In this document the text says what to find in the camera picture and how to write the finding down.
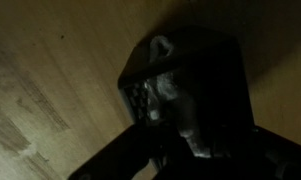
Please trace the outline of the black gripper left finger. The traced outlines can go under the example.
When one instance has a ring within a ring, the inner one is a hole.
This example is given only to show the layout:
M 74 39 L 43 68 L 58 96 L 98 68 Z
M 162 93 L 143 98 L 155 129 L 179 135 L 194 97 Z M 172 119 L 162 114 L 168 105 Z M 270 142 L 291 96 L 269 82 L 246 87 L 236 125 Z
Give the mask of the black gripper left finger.
M 132 125 L 76 169 L 68 180 L 131 180 L 155 157 L 166 131 Z

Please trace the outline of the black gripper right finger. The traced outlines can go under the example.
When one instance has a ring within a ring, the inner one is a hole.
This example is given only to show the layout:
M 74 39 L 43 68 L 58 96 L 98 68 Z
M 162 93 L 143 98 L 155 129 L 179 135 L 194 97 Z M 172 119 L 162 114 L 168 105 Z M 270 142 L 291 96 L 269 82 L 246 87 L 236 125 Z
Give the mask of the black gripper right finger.
M 259 126 L 221 127 L 218 180 L 301 180 L 301 145 Z

